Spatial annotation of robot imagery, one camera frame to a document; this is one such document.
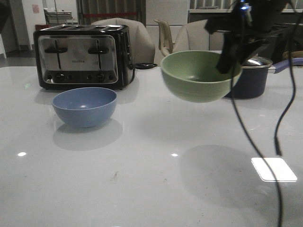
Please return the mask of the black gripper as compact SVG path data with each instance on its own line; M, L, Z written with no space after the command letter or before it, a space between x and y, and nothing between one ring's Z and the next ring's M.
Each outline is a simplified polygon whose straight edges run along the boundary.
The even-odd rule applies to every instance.
M208 33L227 32L216 65L218 71L225 74L236 63L244 65L268 47L265 38L283 33L286 28L278 19L289 3L289 0L236 0L231 12L209 18L205 25ZM241 44L239 35L257 40Z

